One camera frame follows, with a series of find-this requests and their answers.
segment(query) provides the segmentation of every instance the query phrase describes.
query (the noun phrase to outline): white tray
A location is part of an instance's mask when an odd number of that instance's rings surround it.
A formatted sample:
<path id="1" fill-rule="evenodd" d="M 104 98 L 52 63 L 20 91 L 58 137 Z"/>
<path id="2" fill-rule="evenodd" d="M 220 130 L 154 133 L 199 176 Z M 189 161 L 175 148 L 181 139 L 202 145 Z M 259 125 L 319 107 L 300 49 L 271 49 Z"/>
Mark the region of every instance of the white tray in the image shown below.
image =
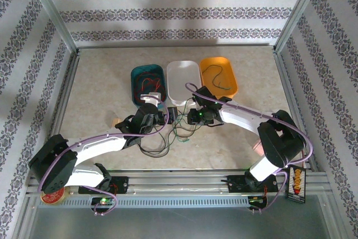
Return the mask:
<path id="1" fill-rule="evenodd" d="M 168 97 L 175 106 L 185 105 L 186 100 L 192 97 L 190 91 L 185 88 L 185 83 L 191 82 L 198 88 L 201 87 L 200 70 L 193 61 L 175 61 L 167 66 Z"/>

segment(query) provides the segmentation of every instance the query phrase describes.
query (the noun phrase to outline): metal frame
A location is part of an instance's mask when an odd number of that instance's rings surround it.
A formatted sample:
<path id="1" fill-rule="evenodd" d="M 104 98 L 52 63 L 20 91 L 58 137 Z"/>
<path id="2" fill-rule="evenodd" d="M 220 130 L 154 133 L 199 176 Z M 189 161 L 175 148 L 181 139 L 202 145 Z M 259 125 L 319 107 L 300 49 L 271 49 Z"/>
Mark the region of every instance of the metal frame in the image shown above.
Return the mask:
<path id="1" fill-rule="evenodd" d="M 227 175 L 243 175 L 243 170 L 112 170 L 114 176 L 129 177 L 127 194 L 117 195 L 118 208 L 193 208 L 245 207 L 247 196 L 262 193 L 229 193 L 222 182 Z M 337 212 L 337 204 L 325 172 L 307 172 L 306 195 L 319 197 L 327 231 L 331 238 L 347 238 Z M 282 184 L 283 176 L 277 177 Z M 71 195 L 62 204 L 65 208 L 89 208 L 89 198 L 100 195 L 81 195 L 71 188 Z M 37 181 L 30 179 L 13 238 L 29 238 L 39 208 L 51 206 L 41 202 Z"/>
<path id="2" fill-rule="evenodd" d="M 55 7 L 55 4 L 52 0 L 40 0 L 42 5 L 44 6 L 45 11 L 49 15 L 50 19 L 53 21 L 56 29 L 59 31 L 61 38 L 66 43 L 67 48 L 71 51 L 71 53 L 75 53 L 77 51 L 76 44 L 69 33 L 68 29 L 58 10 Z"/>
<path id="3" fill-rule="evenodd" d="M 62 125 L 81 50 L 78 50 L 76 47 L 52 0 L 41 0 L 41 2 L 67 46 L 72 52 L 75 52 L 75 58 L 71 62 L 69 74 L 66 77 L 64 91 L 59 97 L 59 107 L 51 132 L 51 135 L 53 135 L 59 133 Z M 293 91 L 290 87 L 288 74 L 285 71 L 280 57 L 280 52 L 308 2 L 309 0 L 297 1 L 289 20 L 282 30 L 276 45 L 274 46 L 274 58 L 279 71 L 282 86 L 284 88 L 293 119 L 300 129 L 304 128 L 303 122 L 300 117 L 297 103 L 295 102 Z M 317 170 L 313 160 L 310 160 L 310 166 L 312 170 Z M 112 170 L 110 173 L 113 176 L 129 177 L 128 193 L 125 195 L 118 195 L 119 201 L 122 201 L 118 205 L 119 208 L 142 208 L 150 201 L 160 201 L 160 203 L 154 205 L 158 207 L 175 206 L 173 201 L 198 201 L 200 206 L 231 207 L 242 204 L 242 201 L 247 199 L 248 195 L 262 195 L 262 193 L 229 193 L 226 183 L 221 182 L 221 180 L 226 179 L 227 175 L 242 175 L 244 173 L 243 170 Z M 283 177 L 278 176 L 277 183 L 282 184 L 282 182 Z M 47 207 L 47 205 L 44 205 L 39 198 L 37 185 L 37 181 L 31 177 L 29 179 L 25 200 L 20 211 L 20 216 L 16 224 L 13 238 L 29 238 L 37 209 Z M 60 206 L 71 208 L 87 207 L 89 205 L 89 195 L 80 195 L 77 190 L 78 188 L 71 188 L 71 197 L 69 197 L 68 200 Z M 342 220 L 340 219 L 337 204 L 333 197 L 332 189 L 325 172 L 308 171 L 306 194 L 318 195 L 324 220 L 326 221 L 327 229 L 331 238 L 347 238 L 347 233 Z M 179 204 L 178 206 L 193 207 L 194 205 Z"/>
<path id="4" fill-rule="evenodd" d="M 297 0 L 289 19 L 287 20 L 277 42 L 274 46 L 275 52 L 279 53 L 282 51 L 283 46 L 286 44 L 290 37 L 293 29 L 295 28 L 298 20 L 300 19 L 304 9 L 306 8 L 309 0 Z"/>
<path id="5" fill-rule="evenodd" d="M 123 41 L 123 43 L 113 42 L 106 45 L 96 45 L 96 46 L 79 46 L 78 49 L 110 49 L 110 48 L 142 48 L 142 47 L 233 47 L 233 46 L 272 46 L 270 43 L 216 43 L 215 40 L 136 40 L 133 43 L 127 43 L 128 41 Z"/>

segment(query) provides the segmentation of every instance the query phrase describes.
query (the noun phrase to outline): red label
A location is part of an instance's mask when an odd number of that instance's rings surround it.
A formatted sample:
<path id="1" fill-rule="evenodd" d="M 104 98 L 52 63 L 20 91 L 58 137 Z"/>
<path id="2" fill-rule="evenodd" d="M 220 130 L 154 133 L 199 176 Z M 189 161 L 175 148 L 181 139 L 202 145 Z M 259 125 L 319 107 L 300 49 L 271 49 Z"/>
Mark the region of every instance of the red label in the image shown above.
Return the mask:
<path id="1" fill-rule="evenodd" d="M 42 200 L 44 201 L 44 203 L 53 204 L 53 203 L 58 202 L 59 199 L 62 198 L 64 193 L 65 193 L 65 188 L 63 187 L 62 189 L 60 189 L 54 193 L 45 194 L 44 196 L 42 196 Z"/>

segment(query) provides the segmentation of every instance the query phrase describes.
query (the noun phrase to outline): wall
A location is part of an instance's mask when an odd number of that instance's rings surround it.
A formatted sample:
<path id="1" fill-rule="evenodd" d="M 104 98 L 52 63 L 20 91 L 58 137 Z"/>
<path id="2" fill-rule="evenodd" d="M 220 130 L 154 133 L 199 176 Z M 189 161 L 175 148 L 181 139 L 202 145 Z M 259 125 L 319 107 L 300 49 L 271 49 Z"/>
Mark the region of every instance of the wall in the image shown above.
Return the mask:
<path id="1" fill-rule="evenodd" d="M 39 0 L 0 0 L 0 26 L 0 238 L 11 238 L 70 52 Z"/>
<path id="2" fill-rule="evenodd" d="M 77 46 L 274 45 L 297 0 L 53 0 Z"/>
<path id="3" fill-rule="evenodd" d="M 358 238 L 357 17 L 357 0 L 310 0 L 281 51 L 350 238 Z"/>

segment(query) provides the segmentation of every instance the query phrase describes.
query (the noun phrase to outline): black bracket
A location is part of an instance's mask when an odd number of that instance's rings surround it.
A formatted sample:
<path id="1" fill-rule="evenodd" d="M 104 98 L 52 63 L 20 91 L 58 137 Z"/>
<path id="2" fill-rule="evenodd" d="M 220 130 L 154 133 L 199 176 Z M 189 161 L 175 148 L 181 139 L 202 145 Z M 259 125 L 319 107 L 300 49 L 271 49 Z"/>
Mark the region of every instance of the black bracket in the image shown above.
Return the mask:
<path id="1" fill-rule="evenodd" d="M 207 96 L 211 99 L 217 100 L 217 98 L 211 94 L 209 89 L 206 86 L 202 86 L 202 88 L 196 90 L 197 93 Z M 198 97 L 193 94 L 194 101 L 199 105 L 202 106 L 200 110 L 197 109 L 190 109 L 187 121 L 190 125 L 209 125 L 214 124 L 214 120 L 219 121 L 222 123 L 222 119 L 220 117 L 219 110 L 222 108 L 222 104 L 206 100 L 204 98 Z M 232 99 L 228 97 L 221 97 L 219 101 L 221 102 L 228 102 Z"/>
<path id="2" fill-rule="evenodd" d="M 29 167 L 34 176 L 41 181 L 47 169 L 59 154 L 68 148 L 66 139 L 60 134 L 49 138 L 38 153 L 29 162 Z M 67 183 L 77 161 L 77 152 L 67 151 L 47 176 L 42 191 L 46 194 L 58 191 Z"/>
<path id="3" fill-rule="evenodd" d="M 260 208 L 263 209 L 267 207 L 267 197 L 266 196 L 248 196 L 248 203 L 249 205 L 253 205 L 253 207 L 249 207 L 249 209 L 256 209 Z"/>
<path id="4" fill-rule="evenodd" d="M 126 194 L 128 189 L 127 176 L 113 176 L 109 182 L 109 193 L 113 194 Z M 86 187 L 78 188 L 79 194 L 101 194 L 98 191 L 89 190 Z"/>
<path id="5" fill-rule="evenodd" d="M 279 110 L 272 116 L 296 127 L 291 116 L 284 110 Z M 305 140 L 299 133 L 273 120 L 261 123 L 257 131 L 266 158 L 278 168 L 284 168 L 305 147 Z"/>
<path id="6" fill-rule="evenodd" d="M 276 176 L 270 175 L 263 182 L 256 186 L 256 190 L 252 190 L 245 180 L 245 175 L 227 176 L 226 180 L 222 180 L 228 184 L 229 193 L 263 193 L 267 187 L 268 193 L 276 193 L 277 187 Z"/>
<path id="7" fill-rule="evenodd" d="M 104 177 L 103 180 L 100 182 L 100 184 L 96 186 L 96 188 L 100 190 L 108 191 L 110 189 L 110 182 L 112 179 L 110 173 L 108 173 L 107 169 L 105 169 L 105 167 L 100 163 L 95 163 L 95 166 L 97 166 L 101 170 Z"/>
<path id="8" fill-rule="evenodd" d="M 168 107 L 169 117 L 168 123 L 172 124 L 178 117 L 178 110 L 176 107 Z M 126 139 L 123 149 L 129 148 L 136 144 L 140 144 L 141 137 L 131 137 L 126 134 L 149 134 L 155 125 L 165 124 L 165 114 L 158 111 L 158 108 L 151 103 L 144 103 L 137 110 L 135 115 L 130 115 L 124 119 L 124 121 L 115 125 L 116 129 L 119 129 Z"/>

